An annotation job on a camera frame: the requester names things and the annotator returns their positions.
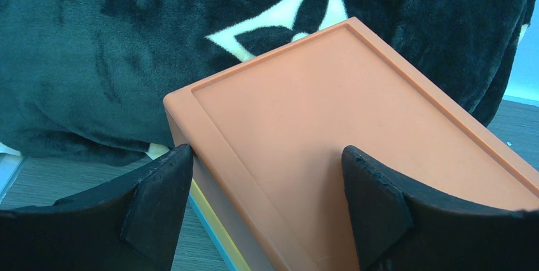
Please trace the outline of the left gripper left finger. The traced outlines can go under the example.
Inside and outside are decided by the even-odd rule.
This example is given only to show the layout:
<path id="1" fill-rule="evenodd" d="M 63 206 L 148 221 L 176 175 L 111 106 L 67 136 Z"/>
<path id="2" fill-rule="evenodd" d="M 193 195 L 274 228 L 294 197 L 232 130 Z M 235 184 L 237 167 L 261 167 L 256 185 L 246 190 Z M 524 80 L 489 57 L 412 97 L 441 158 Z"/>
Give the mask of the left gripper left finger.
<path id="1" fill-rule="evenodd" d="M 170 270 L 193 177 L 182 144 L 49 206 L 1 211 L 2 270 Z"/>

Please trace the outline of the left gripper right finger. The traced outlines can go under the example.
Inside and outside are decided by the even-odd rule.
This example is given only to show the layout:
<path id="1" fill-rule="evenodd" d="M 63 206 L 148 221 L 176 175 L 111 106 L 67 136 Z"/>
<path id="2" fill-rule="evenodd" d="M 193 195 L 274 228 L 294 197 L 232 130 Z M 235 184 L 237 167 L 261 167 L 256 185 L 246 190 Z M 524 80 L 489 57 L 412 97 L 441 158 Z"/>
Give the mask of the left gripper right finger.
<path id="1" fill-rule="evenodd" d="M 463 200 L 351 145 L 341 166 L 361 270 L 538 269 L 538 211 Z"/>

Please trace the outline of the orange drawer organizer box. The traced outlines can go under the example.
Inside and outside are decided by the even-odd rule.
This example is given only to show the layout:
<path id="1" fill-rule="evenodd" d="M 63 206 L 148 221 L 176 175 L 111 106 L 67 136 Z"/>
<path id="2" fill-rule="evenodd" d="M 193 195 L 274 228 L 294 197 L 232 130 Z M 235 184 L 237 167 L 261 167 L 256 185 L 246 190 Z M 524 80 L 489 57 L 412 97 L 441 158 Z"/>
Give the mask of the orange drawer organizer box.
<path id="1" fill-rule="evenodd" d="M 538 171 L 356 18 L 169 93 L 191 205 L 230 270 L 361 270 L 341 155 L 538 211 Z"/>

